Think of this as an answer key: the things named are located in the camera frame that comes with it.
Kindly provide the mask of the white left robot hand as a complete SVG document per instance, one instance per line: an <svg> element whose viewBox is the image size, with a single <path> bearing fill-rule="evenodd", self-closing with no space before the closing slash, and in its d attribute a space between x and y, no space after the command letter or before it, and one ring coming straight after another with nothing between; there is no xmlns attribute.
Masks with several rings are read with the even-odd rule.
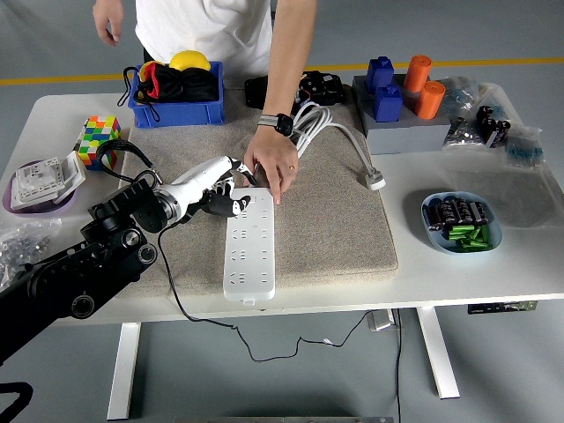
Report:
<svg viewBox="0 0 564 423"><path fill-rule="evenodd" d="M191 168L170 184L160 186L160 193L171 209L169 220L172 223L186 214L191 204L196 204L225 174L237 171L243 174L252 185L257 185L255 176L240 160L220 156Z"/></svg>

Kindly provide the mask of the person's right hand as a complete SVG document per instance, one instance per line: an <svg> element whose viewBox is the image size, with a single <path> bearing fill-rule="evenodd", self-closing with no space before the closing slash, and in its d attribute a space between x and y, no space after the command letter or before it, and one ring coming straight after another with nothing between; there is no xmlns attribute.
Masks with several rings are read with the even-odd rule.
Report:
<svg viewBox="0 0 564 423"><path fill-rule="evenodd" d="M100 39L116 47L122 35L124 8L121 0L97 0L93 5L93 20Z"/></svg>

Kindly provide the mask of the person's left hand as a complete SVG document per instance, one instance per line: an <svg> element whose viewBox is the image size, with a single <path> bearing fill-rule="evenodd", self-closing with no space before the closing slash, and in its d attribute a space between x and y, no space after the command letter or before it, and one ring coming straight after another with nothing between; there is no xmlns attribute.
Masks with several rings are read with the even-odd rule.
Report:
<svg viewBox="0 0 564 423"><path fill-rule="evenodd" d="M299 171L295 145L266 125L257 126L243 162L249 169L262 166L275 204L280 204L281 195L290 188Z"/></svg>

